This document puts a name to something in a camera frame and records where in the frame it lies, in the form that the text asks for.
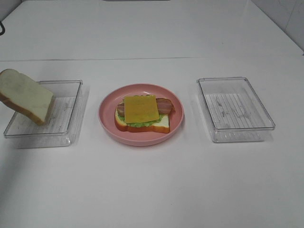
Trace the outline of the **white bread slice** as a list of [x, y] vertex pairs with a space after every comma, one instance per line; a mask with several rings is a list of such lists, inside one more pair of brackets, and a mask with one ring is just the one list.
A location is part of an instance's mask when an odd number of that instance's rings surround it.
[[120, 116], [117, 111], [114, 115], [114, 123], [116, 128], [122, 132], [140, 133], [140, 132], [156, 132], [169, 133], [170, 121], [168, 114], [161, 114], [160, 118], [155, 121], [144, 123], [126, 123], [124, 117]]
[[14, 69], [0, 73], [0, 101], [37, 125], [46, 122], [54, 94]]

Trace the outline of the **yellow cheese slice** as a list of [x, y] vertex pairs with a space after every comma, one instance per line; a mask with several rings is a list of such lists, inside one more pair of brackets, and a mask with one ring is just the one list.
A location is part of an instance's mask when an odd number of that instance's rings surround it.
[[156, 96], [126, 96], [124, 98], [124, 118], [127, 124], [158, 120], [160, 116]]

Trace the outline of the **curved bacon strip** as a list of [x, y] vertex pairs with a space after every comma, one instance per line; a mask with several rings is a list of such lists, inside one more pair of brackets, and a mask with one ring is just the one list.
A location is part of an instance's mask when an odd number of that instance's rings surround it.
[[172, 105], [169, 115], [173, 114], [174, 112], [175, 112], [175, 107], [174, 107], [174, 105]]

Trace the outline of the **pink round plate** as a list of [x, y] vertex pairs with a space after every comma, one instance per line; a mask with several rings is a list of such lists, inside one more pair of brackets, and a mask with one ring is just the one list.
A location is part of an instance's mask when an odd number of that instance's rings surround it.
[[[120, 131], [114, 123], [114, 113], [117, 105], [125, 96], [155, 95], [172, 101], [175, 111], [170, 114], [170, 132], [141, 132], [131, 133]], [[132, 84], [120, 87], [109, 93], [101, 102], [98, 117], [106, 133], [114, 140], [132, 146], [149, 146], [161, 143], [171, 138], [180, 128], [184, 119], [184, 109], [179, 98], [170, 90], [153, 84]]]

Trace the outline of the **green lettuce leaf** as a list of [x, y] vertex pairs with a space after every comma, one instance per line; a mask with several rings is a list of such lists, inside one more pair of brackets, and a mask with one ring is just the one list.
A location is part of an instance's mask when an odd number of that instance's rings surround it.
[[115, 118], [123, 125], [140, 128], [162, 121], [165, 114], [157, 108], [156, 96], [126, 96], [117, 106]]

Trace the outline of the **clear plastic tray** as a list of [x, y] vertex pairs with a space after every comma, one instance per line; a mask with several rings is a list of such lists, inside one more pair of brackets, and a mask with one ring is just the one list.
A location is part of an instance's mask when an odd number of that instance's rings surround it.
[[4, 138], [20, 149], [69, 146], [79, 135], [86, 107], [83, 81], [39, 81], [39, 84], [53, 93], [46, 123], [38, 126], [15, 112], [4, 131]]
[[276, 127], [246, 77], [200, 78], [200, 105], [214, 143], [261, 142]]

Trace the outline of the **clear right plastic tray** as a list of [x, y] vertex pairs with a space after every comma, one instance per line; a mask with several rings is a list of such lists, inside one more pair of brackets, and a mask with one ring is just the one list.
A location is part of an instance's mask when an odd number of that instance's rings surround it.
[[276, 127], [246, 77], [200, 78], [200, 105], [214, 143], [261, 142]]

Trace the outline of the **clear left plastic tray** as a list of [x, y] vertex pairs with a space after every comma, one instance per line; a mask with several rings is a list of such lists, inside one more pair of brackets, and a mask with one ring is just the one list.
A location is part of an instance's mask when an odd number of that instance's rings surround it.
[[4, 131], [4, 138], [20, 149], [69, 146], [79, 135], [86, 107], [83, 81], [39, 81], [39, 84], [53, 93], [46, 123], [38, 126], [15, 112]]

